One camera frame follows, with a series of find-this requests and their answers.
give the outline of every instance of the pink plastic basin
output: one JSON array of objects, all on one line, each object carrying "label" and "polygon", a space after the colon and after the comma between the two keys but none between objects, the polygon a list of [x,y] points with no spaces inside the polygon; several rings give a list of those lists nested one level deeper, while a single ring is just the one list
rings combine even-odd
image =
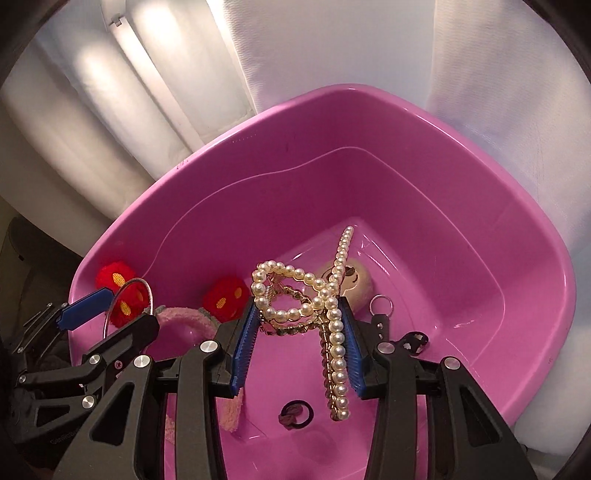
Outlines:
[{"label": "pink plastic basin", "polygon": [[[157,305],[198,308],[217,278],[249,278],[263,260],[318,269],[348,224],[356,226],[350,256],[367,266],[376,294],[394,302],[393,337],[428,334],[421,356],[458,357],[513,423],[573,318],[567,250],[493,159],[416,106],[371,87],[308,93],[182,162],[96,243],[70,301],[94,289],[101,266],[124,260],[150,282]],[[101,339],[102,322],[71,334],[75,362]],[[162,331],[151,352],[178,355],[199,340],[181,325]],[[334,423],[322,383],[316,333],[259,335],[239,429],[222,432],[230,480],[363,478],[376,403],[352,398],[351,418]],[[288,431],[277,417],[295,399],[316,416]],[[422,408],[419,414],[424,426]],[[170,480],[174,448],[165,451]]]}]

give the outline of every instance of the yellow felt dot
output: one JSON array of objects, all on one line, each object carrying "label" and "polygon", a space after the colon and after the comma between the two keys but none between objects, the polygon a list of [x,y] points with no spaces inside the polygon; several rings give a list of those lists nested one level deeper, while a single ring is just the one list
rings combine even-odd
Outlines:
[{"label": "yellow felt dot", "polygon": [[121,311],[123,312],[123,315],[125,315],[126,317],[131,315],[131,309],[129,308],[129,305],[127,305],[124,301],[121,302]]},{"label": "yellow felt dot", "polygon": [[121,275],[120,273],[113,273],[113,281],[115,282],[115,285],[117,285],[118,287],[122,287],[125,283],[125,279],[123,275]]}]

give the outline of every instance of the black metal bracket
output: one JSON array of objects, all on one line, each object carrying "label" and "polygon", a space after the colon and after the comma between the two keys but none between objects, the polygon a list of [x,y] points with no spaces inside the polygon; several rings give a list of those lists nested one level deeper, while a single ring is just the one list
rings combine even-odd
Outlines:
[{"label": "black metal bracket", "polygon": [[429,480],[536,480],[511,429],[457,358],[415,359],[426,335],[383,342],[374,325],[353,318],[346,299],[340,308],[361,355],[363,398],[379,399],[365,480],[391,480],[393,472],[414,478],[418,395],[427,399]]},{"label": "black metal bracket", "polygon": [[[232,396],[230,352],[247,316],[177,359],[136,357],[84,422],[54,480],[163,480],[169,393],[177,393],[183,419],[176,430],[177,479],[225,480],[215,397]],[[408,338],[379,342],[375,326],[349,323],[366,354],[366,378],[375,380],[366,398],[379,399],[366,480],[414,479],[418,395],[427,398],[429,480],[535,480],[509,427],[459,360],[413,358],[404,347]]]},{"label": "black metal bracket", "polygon": [[[55,316],[50,318],[54,323]],[[30,372],[22,369],[28,349],[16,353],[19,376],[5,430],[23,457],[54,469],[117,374],[156,339],[159,328],[156,317],[143,315],[84,354],[77,367]]]}]

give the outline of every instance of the silver bangle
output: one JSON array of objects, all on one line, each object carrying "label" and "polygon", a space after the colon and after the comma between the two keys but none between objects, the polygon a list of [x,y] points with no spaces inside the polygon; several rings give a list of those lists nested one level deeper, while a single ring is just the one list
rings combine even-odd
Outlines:
[{"label": "silver bangle", "polygon": [[141,283],[144,287],[146,287],[146,290],[148,290],[148,300],[150,302],[150,315],[154,314],[154,296],[152,295],[152,289],[150,288],[150,285],[148,284],[148,282],[146,282],[143,278],[132,278],[131,280],[128,280],[123,285],[121,285],[121,288],[117,291],[117,293],[113,297],[113,300],[111,301],[111,305],[109,305],[109,310],[107,310],[107,313],[105,314],[105,325],[103,327],[103,340],[105,338],[107,338],[107,330],[109,329],[109,321],[111,320],[111,315],[113,315],[113,310],[115,309],[115,304],[117,303],[117,299],[119,299],[119,296],[121,295],[121,293],[127,287],[129,287],[132,283]]}]

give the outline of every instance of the pearl strand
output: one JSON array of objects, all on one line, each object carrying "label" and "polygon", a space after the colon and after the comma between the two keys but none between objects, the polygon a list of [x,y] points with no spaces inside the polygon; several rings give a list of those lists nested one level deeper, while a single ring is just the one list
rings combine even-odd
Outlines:
[{"label": "pearl strand", "polygon": [[[335,255],[334,267],[331,270],[329,281],[316,278],[313,273],[306,273],[301,268],[292,265],[285,265],[275,260],[268,260],[260,263],[252,273],[253,283],[252,294],[255,297],[255,305],[261,311],[265,319],[274,320],[278,324],[298,321],[307,318],[317,312],[321,322],[320,336],[323,349],[325,366],[325,385],[329,408],[333,420],[346,420],[349,418],[348,401],[346,398],[347,381],[345,347],[345,335],[342,333],[343,323],[340,321],[342,314],[339,310],[337,296],[340,293],[340,285],[345,274],[345,264],[349,252],[349,245],[353,237],[354,228],[348,226],[340,238],[337,253]],[[299,309],[275,310],[271,306],[271,299],[267,293],[268,287],[264,284],[271,274],[293,278],[312,287],[317,295],[310,302],[302,303]]]}]

